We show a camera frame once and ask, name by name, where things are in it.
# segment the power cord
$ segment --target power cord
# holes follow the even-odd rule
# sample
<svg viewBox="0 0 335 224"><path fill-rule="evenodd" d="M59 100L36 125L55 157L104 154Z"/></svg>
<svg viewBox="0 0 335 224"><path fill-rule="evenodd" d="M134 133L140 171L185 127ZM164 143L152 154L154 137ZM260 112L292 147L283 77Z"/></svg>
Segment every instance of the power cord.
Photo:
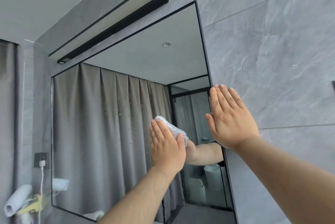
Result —
<svg viewBox="0 0 335 224"><path fill-rule="evenodd" d="M41 187L40 187L40 193L41 193L41 203L40 203L40 209L39 209L39 223L41 223L41 211L43 208L43 179L44 179L44 166L45 166L45 160L40 161L40 168L41 168L41 173L42 173L42 179L41 179Z"/></svg>

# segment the white cloth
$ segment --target white cloth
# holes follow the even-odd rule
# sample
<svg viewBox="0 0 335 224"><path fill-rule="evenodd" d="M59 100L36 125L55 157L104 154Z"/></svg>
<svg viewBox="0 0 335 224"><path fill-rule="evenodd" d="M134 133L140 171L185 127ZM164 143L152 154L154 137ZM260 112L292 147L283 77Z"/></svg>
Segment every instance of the white cloth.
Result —
<svg viewBox="0 0 335 224"><path fill-rule="evenodd" d="M189 140L188 136L186 135L186 132L178 129L176 126L172 125L169 123L163 116L156 116L155 121L162 120L165 125L168 127L168 129L171 131L172 135L174 136L175 139L177 139L179 134L184 135L184 141L185 141L185 147L187 146L187 141Z"/></svg>

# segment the curtain pleat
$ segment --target curtain pleat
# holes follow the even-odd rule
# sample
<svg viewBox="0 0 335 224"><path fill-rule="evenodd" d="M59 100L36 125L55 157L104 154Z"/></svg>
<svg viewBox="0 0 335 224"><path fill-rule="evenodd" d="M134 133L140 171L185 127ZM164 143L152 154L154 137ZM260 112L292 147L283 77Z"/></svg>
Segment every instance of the curtain pleat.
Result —
<svg viewBox="0 0 335 224"><path fill-rule="evenodd" d="M150 121L171 120L165 85L85 63L54 78L53 108L54 177L70 180L55 201L79 214L107 212L143 178ZM179 175L165 194L166 219L177 204L184 204Z"/></svg>
<svg viewBox="0 0 335 224"><path fill-rule="evenodd" d="M0 205L13 193L15 148L15 44L0 40ZM0 223L11 219L0 211Z"/></svg>

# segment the electrical outlet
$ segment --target electrical outlet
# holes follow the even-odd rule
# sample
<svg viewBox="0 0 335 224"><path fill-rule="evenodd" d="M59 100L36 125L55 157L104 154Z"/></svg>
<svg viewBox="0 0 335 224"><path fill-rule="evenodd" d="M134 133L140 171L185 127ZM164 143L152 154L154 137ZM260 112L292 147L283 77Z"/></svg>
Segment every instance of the electrical outlet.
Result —
<svg viewBox="0 0 335 224"><path fill-rule="evenodd" d="M45 161L45 167L44 169L49 168L49 161L48 161L48 153L35 153L34 155L34 167L40 168L40 161Z"/></svg>

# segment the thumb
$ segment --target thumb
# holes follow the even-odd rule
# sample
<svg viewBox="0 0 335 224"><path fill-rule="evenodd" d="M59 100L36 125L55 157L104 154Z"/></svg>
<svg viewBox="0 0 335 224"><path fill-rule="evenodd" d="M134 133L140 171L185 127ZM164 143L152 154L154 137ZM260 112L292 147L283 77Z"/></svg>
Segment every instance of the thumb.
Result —
<svg viewBox="0 0 335 224"><path fill-rule="evenodd" d="M216 135L216 127L213 114L205 114L205 118L207 120L208 127L213 135Z"/></svg>
<svg viewBox="0 0 335 224"><path fill-rule="evenodd" d="M179 149L185 149L185 140L184 140L184 135L179 134L177 137L177 144Z"/></svg>

